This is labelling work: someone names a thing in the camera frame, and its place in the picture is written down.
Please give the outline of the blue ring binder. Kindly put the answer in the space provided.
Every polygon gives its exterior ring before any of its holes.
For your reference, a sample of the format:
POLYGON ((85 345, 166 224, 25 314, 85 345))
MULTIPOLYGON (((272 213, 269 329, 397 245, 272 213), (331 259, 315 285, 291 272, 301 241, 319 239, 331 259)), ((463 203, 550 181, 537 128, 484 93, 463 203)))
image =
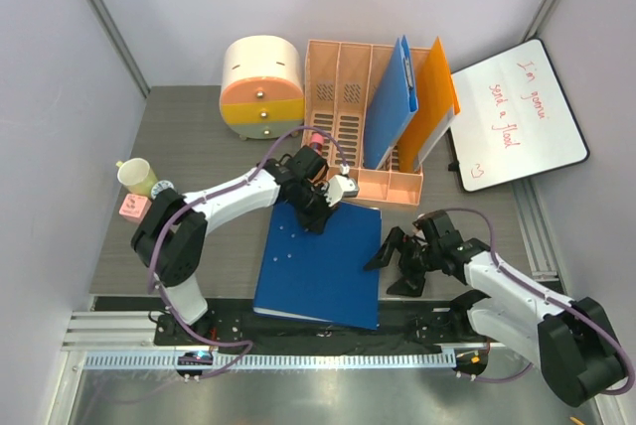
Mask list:
POLYGON ((325 230, 303 229, 292 206, 273 208, 252 309, 289 320, 374 330, 379 272, 364 266, 382 243, 382 213, 340 203, 325 230))

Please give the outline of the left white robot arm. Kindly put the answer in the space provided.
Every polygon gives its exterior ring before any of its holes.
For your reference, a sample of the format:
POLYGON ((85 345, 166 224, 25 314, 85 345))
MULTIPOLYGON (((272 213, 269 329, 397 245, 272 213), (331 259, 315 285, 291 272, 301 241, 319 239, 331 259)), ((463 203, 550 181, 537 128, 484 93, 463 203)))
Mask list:
POLYGON ((149 269, 152 289, 161 291, 178 317, 177 332, 189 344, 203 343, 212 330, 197 270, 205 239, 219 226, 277 203, 293 206, 300 226, 320 234, 337 204, 358 192, 347 165, 325 179, 327 161, 308 146, 295 155, 266 159, 242 176, 214 188, 181 195, 159 193, 130 244, 149 269))

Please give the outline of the orange folder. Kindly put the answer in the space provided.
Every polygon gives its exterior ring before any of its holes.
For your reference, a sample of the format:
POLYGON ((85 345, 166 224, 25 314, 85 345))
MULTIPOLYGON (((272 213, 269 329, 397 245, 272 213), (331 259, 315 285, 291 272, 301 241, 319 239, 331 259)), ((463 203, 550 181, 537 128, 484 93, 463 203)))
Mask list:
POLYGON ((418 111, 397 142, 398 168, 418 170, 460 113, 451 69, 437 37, 416 74, 418 111))

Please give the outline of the light blue thin folder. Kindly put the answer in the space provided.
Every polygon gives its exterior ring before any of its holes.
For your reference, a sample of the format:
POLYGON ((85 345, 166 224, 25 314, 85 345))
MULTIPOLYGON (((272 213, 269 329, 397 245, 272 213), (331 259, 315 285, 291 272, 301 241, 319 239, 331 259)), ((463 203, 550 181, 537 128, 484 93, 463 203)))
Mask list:
POLYGON ((383 77, 367 108, 363 167, 378 170, 418 111, 415 78, 406 36, 396 40, 383 77))

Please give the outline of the yellow cabinet drawer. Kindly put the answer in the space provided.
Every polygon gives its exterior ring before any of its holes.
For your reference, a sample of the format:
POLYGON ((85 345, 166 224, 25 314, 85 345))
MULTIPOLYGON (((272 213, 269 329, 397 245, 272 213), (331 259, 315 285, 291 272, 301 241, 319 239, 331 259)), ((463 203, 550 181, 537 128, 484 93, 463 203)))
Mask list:
POLYGON ((257 99, 255 102, 222 104, 220 112, 227 125, 301 121, 305 115, 305 102, 302 98, 257 99))

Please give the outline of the orange desk file organizer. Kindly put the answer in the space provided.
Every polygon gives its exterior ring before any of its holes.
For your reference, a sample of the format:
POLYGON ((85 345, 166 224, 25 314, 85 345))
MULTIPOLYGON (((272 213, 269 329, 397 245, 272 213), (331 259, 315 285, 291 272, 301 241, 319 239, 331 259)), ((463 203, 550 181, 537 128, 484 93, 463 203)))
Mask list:
POLYGON ((367 107, 389 64, 392 45, 311 40, 305 57, 305 122, 330 132, 344 149, 325 141, 322 156, 329 178, 347 162, 357 181, 354 201, 376 208, 411 210, 420 203, 423 171, 398 169, 392 152, 378 170, 363 167, 363 134, 367 107))

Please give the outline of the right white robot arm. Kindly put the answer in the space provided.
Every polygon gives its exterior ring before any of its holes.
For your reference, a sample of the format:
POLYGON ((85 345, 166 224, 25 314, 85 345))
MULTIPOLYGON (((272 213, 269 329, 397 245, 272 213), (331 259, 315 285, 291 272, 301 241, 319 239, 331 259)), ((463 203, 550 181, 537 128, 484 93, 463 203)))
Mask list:
POLYGON ((387 292, 418 297, 429 272, 468 286, 449 304, 454 337, 501 343, 536 367, 550 390, 577 407, 598 394, 621 395, 635 384, 635 367, 603 307, 574 300, 510 266, 492 240, 465 239, 447 211, 420 215, 414 232, 394 227, 365 265, 388 266, 397 253, 400 277, 387 292))

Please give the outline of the white arched drawer cabinet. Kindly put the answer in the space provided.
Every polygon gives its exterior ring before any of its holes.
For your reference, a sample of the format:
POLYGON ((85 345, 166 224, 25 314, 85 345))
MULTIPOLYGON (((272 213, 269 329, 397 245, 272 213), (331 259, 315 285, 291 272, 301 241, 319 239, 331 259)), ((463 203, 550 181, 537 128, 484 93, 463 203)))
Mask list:
POLYGON ((296 48, 269 35, 244 37, 226 50, 219 105, 302 98, 302 62, 296 48))

